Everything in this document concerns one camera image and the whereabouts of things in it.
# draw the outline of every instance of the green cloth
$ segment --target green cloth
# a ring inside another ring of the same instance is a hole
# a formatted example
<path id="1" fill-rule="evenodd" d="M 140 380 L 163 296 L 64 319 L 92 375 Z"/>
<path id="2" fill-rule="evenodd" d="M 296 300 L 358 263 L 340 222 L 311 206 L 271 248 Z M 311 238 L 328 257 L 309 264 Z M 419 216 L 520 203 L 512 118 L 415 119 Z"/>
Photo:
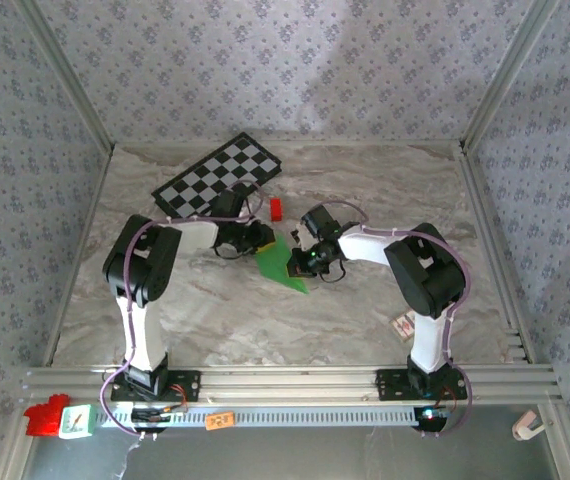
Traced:
<path id="1" fill-rule="evenodd" d="M 308 293 L 305 282 L 300 278 L 291 278 L 287 275 L 287 262 L 292 252 L 287 246 L 285 237 L 276 234 L 276 243 L 263 252 L 254 255 L 258 269 L 265 278 L 281 283 L 302 293 Z"/>

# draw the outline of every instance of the wall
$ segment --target wall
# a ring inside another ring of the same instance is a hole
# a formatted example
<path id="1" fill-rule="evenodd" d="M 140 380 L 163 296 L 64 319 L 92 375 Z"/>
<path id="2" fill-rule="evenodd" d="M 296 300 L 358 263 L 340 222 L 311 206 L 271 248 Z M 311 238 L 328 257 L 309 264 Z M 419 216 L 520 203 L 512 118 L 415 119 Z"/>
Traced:
<path id="1" fill-rule="evenodd" d="M 570 1 L 545 27 L 477 154 L 539 361 L 570 410 Z"/>
<path id="2" fill-rule="evenodd" d="M 451 139 L 530 0 L 41 0 L 122 141 Z"/>
<path id="3" fill-rule="evenodd" d="M 104 156 L 9 0 L 0 0 L 0 439 L 39 365 Z"/>

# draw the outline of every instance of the checkerboard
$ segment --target checkerboard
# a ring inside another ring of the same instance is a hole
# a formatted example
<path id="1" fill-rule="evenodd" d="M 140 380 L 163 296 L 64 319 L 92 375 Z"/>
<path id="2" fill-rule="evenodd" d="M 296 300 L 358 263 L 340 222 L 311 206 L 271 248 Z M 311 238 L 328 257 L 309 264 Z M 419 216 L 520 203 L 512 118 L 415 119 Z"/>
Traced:
<path id="1" fill-rule="evenodd" d="M 213 200 L 238 180 L 263 185 L 281 171 L 281 161 L 256 140 L 241 133 L 218 150 L 152 192 L 156 204 L 172 218 L 206 215 Z M 256 187 L 239 184 L 235 191 L 249 195 Z"/>

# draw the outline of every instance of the red block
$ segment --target red block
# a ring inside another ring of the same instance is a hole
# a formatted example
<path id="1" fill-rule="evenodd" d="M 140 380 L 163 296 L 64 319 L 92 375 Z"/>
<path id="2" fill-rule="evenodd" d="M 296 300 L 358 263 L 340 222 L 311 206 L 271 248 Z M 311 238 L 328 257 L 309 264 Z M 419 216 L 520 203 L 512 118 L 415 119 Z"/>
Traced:
<path id="1" fill-rule="evenodd" d="M 47 403 L 29 407 L 23 414 L 29 418 L 26 434 L 32 437 L 57 437 L 63 409 L 68 407 L 69 403 L 68 395 L 57 394 L 49 397 Z"/>
<path id="2" fill-rule="evenodd" d="M 283 220 L 283 207 L 280 198 L 272 198 L 269 201 L 270 210 L 272 212 L 272 222 L 280 222 Z"/>

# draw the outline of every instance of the gray marble tabletop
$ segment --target gray marble tabletop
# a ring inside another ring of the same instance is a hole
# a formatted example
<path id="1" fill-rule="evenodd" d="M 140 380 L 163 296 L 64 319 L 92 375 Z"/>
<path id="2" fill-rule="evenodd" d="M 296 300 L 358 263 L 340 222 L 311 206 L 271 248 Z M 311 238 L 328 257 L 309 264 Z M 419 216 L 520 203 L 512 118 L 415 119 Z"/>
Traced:
<path id="1" fill-rule="evenodd" d="M 433 223 L 468 262 L 473 286 L 453 326 L 455 359 L 502 363 L 508 346 L 498 300 L 481 253 L 458 166 L 443 153 L 411 146 L 269 147 L 283 172 L 268 182 L 280 197 L 287 234 L 323 200 L 356 203 L 372 227 Z M 85 245 L 67 308 L 55 365 L 120 363 L 124 334 L 116 303 L 101 276 L 114 241 L 133 213 L 164 214 L 155 188 L 211 147 L 117 147 Z M 356 220 L 330 207 L 339 221 Z M 269 221 L 269 208 L 259 212 Z M 235 261 L 210 250 L 177 258 L 159 304 L 172 365 L 402 364 L 411 348 L 390 321 L 407 311 L 389 267 L 346 263 L 336 284 L 306 280 L 304 295 L 263 278 L 252 257 Z"/>

